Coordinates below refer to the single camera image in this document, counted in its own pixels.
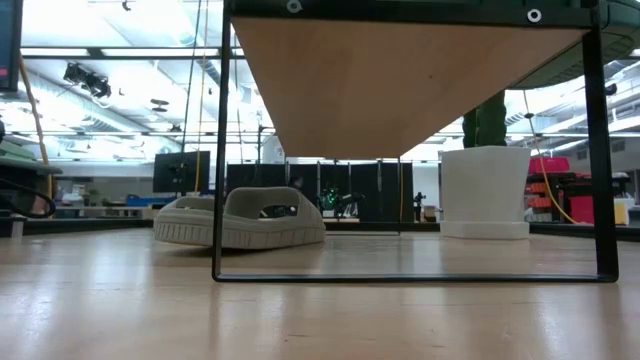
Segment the wooden shelf black metal frame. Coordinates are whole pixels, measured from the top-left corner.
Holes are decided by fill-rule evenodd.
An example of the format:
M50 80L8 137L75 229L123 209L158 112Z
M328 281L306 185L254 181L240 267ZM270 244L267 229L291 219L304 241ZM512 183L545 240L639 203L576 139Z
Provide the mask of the wooden shelf black metal frame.
M285 152L397 158L580 46L596 271L619 277L600 0L223 0L216 174L238 40Z

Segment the black partition panels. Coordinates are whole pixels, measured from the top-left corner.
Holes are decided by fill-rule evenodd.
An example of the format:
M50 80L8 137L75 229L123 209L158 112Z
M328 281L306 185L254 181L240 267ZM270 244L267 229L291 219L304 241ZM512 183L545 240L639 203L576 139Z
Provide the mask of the black partition panels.
M298 189L320 211L323 189L336 187L340 194L363 194L365 199L358 204L358 216L354 217L362 222L415 221L410 163L229 164L226 168L227 191L279 186Z

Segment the background robot green lights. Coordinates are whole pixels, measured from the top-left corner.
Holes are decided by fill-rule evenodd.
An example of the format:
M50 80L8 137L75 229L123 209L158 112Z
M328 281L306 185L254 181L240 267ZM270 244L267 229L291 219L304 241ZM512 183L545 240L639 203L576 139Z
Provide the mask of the background robot green lights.
M358 204L364 199L363 194L340 194L338 188L330 187L321 191L319 204L322 212L329 211L335 218L354 218L358 216Z

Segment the black computer monitor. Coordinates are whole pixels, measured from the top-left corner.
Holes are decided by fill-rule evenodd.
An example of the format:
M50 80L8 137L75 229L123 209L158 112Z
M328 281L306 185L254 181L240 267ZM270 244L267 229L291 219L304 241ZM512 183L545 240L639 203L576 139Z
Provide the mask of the black computer monitor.
M209 151L157 154L154 161L155 193L202 192L209 189Z

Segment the white plant pot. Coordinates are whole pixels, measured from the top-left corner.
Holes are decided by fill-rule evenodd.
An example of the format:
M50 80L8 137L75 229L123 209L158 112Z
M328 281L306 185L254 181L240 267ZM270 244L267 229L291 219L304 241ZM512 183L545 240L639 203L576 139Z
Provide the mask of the white plant pot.
M448 151L441 159L440 233L477 240L523 240L524 192L531 151L484 146Z

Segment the blue crate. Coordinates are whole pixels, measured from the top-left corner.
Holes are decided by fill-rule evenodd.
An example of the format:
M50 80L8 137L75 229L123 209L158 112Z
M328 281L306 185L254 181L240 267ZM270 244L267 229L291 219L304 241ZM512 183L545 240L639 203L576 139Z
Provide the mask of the blue crate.
M130 194L126 198L127 207L152 207L155 205L166 205L174 201L174 197L140 197Z

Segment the red storage bin rack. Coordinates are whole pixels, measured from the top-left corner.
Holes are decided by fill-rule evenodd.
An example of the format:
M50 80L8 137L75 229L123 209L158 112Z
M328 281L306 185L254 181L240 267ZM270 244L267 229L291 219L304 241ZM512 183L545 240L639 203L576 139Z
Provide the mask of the red storage bin rack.
M532 157L529 163L529 174L565 173L570 171L566 157Z

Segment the black background table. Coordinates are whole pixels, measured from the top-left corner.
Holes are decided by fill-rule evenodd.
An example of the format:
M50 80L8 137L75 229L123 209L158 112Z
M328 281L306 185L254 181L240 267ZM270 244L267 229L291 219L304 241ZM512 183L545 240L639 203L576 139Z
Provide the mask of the black background table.
M525 220L545 223L577 223L570 215L569 199L591 196L592 178L587 173L531 174L527 177L524 207Z

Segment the black ceiling-mounted device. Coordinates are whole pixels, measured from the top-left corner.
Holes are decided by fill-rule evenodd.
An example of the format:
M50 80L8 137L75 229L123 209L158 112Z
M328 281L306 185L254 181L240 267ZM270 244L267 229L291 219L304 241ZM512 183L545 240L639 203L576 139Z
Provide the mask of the black ceiling-mounted device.
M110 97L112 94L111 86L106 77L88 71L78 63L67 64L63 79L72 85L79 85L81 89L88 91L92 97L98 99Z

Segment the red storage box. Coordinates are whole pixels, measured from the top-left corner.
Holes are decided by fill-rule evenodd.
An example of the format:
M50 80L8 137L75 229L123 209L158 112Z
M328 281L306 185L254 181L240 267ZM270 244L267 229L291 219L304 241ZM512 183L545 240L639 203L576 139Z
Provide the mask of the red storage box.
M569 199L570 215L577 223L594 223L594 207L591 196L574 196Z

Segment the dark grey platform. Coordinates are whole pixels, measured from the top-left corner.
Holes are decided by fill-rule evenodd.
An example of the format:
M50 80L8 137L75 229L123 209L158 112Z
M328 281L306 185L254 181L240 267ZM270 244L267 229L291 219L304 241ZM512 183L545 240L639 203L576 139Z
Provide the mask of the dark grey platform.
M0 143L0 166L35 171L39 175L59 175L63 170L36 160L33 152L10 142Z

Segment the wall-mounted dark screen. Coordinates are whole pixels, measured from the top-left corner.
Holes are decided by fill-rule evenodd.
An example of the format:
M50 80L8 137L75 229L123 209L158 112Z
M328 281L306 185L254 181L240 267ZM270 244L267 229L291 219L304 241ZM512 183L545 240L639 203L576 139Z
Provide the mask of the wall-mounted dark screen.
M0 93L16 92L24 0L0 0Z

